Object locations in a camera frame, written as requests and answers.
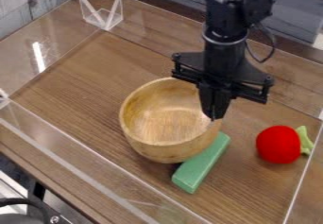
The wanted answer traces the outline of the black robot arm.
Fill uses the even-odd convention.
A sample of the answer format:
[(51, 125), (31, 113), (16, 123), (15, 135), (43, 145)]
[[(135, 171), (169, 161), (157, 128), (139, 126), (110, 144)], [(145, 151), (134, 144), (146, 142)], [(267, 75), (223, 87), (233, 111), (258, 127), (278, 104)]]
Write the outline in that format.
[(250, 62), (250, 29), (266, 30), (274, 0), (206, 0), (201, 52), (173, 54), (173, 77), (195, 84), (205, 115), (218, 120), (242, 97), (266, 103), (274, 77)]

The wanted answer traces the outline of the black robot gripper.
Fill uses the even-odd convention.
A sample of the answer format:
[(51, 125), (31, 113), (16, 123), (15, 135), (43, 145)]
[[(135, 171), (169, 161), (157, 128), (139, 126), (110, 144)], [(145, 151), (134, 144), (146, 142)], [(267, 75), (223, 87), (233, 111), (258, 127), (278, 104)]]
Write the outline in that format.
[(274, 78), (246, 58), (246, 36), (237, 38), (203, 37), (199, 52), (173, 54), (173, 77), (195, 84), (203, 113), (211, 120), (222, 119), (237, 98), (267, 103)]

